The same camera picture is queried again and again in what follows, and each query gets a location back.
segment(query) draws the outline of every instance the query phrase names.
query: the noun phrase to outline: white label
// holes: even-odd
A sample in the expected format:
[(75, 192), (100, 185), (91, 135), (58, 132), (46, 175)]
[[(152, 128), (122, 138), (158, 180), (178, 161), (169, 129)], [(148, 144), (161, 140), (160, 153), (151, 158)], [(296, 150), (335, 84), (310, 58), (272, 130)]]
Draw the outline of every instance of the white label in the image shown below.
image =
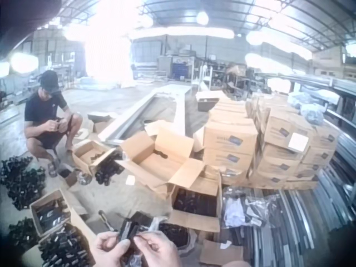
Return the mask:
[(226, 241), (226, 244), (220, 243), (220, 249), (227, 249), (231, 244), (232, 242), (230, 240)]
[(289, 141), (288, 147), (290, 147), (291, 149), (298, 150), (300, 152), (304, 152), (308, 141), (309, 141), (308, 137), (304, 135), (300, 135), (295, 132), (291, 135), (291, 139)]
[(251, 219), (251, 223), (257, 226), (261, 226), (262, 222), (260, 220), (257, 220), (256, 218)]
[(134, 175), (128, 175), (127, 179), (126, 179), (126, 184), (127, 185), (134, 185), (136, 181), (136, 178), (134, 177)]

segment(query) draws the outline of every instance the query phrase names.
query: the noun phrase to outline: plastic bag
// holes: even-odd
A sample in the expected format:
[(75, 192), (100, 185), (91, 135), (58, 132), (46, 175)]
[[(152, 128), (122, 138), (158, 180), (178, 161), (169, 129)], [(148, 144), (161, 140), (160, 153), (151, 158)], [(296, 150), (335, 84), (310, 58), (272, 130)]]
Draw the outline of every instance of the plastic bag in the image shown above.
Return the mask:
[(314, 100), (310, 94), (305, 92), (293, 92), (288, 95), (288, 103), (297, 110), (299, 110), (303, 104), (310, 104), (313, 102)]
[(323, 125), (325, 108), (318, 104), (304, 104), (300, 108), (300, 114), (313, 125)]
[(223, 192), (222, 228), (257, 226), (274, 228), (269, 217), (277, 212), (279, 195), (247, 196), (238, 187), (227, 187)]

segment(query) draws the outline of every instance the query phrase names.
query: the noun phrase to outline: stacked cardboard box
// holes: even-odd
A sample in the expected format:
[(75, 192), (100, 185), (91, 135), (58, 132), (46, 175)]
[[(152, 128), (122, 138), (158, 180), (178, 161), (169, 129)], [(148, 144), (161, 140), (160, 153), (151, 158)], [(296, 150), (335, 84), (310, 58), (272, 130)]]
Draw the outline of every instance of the stacked cardboard box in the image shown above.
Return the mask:
[(194, 151), (204, 149), (203, 162), (222, 171), (223, 184), (246, 179), (258, 132), (245, 102), (220, 100), (209, 111), (207, 124), (195, 134)]
[(245, 185), (266, 189), (315, 187), (316, 174), (335, 152), (338, 131), (328, 125), (312, 126), (285, 97), (258, 94), (253, 96), (252, 106), (259, 145)]

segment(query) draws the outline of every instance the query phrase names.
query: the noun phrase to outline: open cardboard box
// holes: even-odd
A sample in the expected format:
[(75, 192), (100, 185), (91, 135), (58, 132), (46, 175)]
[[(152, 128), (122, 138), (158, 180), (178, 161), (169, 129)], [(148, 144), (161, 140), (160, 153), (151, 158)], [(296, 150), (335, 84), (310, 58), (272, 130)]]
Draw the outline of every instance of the open cardboard box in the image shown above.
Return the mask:
[[(79, 203), (79, 201), (74, 197), (74, 195), (64, 189), (57, 189), (53, 192), (48, 193), (47, 195), (41, 197), (40, 199), (36, 200), (35, 202), (31, 203), (29, 208), (31, 210), (32, 219), (34, 227), (36, 228), (37, 234), (39, 237), (43, 237), (50, 233), (54, 228), (49, 229), (48, 231), (43, 231), (41, 225), (39, 224), (39, 218), (37, 216), (36, 210), (46, 205), (52, 200), (63, 198), (65, 200), (66, 205), (68, 206), (68, 211), (71, 213), (74, 210), (76, 214), (84, 215), (87, 214), (85, 208)], [(61, 222), (59, 225), (69, 221), (69, 218)]]
[[(170, 195), (172, 206), (176, 200), (177, 193), (180, 188), (181, 187), (179, 186), (174, 186), (172, 190), (172, 193)], [(200, 194), (216, 196), (216, 217), (192, 214), (185, 211), (173, 209), (167, 222), (170, 224), (176, 224), (186, 228), (192, 228), (201, 231), (213, 233), (220, 232), (220, 216), (223, 201), (221, 176), (218, 170), (215, 170), (211, 166), (206, 166), (203, 175), (200, 176), (194, 182), (192, 187), (186, 190), (197, 192)]]
[[(73, 160), (76, 166), (84, 173), (94, 176), (99, 164), (110, 156), (116, 149), (111, 149), (102, 143), (92, 140), (83, 140), (73, 149)], [(97, 154), (101, 154), (95, 160), (91, 160)]]
[(128, 160), (117, 161), (137, 180), (167, 198), (173, 185), (190, 188), (204, 168), (200, 160), (191, 159), (193, 139), (160, 128), (156, 141), (139, 132), (121, 144)]

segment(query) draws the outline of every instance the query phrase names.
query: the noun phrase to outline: pile of black parts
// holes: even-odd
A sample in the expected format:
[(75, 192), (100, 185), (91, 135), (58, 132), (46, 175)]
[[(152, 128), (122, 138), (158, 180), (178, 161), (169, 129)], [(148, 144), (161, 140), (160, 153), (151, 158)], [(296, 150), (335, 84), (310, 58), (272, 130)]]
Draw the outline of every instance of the pile of black parts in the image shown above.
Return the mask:
[(216, 217), (216, 197), (179, 189), (173, 208), (193, 214)]
[(9, 225), (9, 242), (16, 249), (19, 255), (25, 253), (27, 250), (37, 245), (39, 237), (34, 228), (33, 220), (25, 217), (18, 221), (17, 225)]
[(115, 160), (122, 160), (122, 152), (116, 151), (100, 163), (99, 169), (95, 173), (95, 178), (98, 184), (108, 186), (110, 184), (111, 176), (123, 172), (124, 168), (117, 164)]
[(25, 171), (32, 157), (10, 157), (2, 161), (1, 183), (5, 185), (7, 195), (18, 210), (29, 209), (29, 205), (41, 197), (45, 188), (44, 168)]
[(188, 229), (175, 224), (160, 224), (159, 229), (169, 240), (171, 240), (177, 248), (186, 246), (189, 242)]
[(44, 261), (42, 267), (92, 266), (91, 256), (84, 248), (85, 243), (76, 227), (64, 224), (59, 231), (41, 241), (39, 250)]
[(66, 211), (66, 209), (68, 209), (68, 206), (62, 197), (37, 208), (36, 214), (43, 232), (48, 231), (59, 225), (66, 218), (69, 218), (71, 213)]

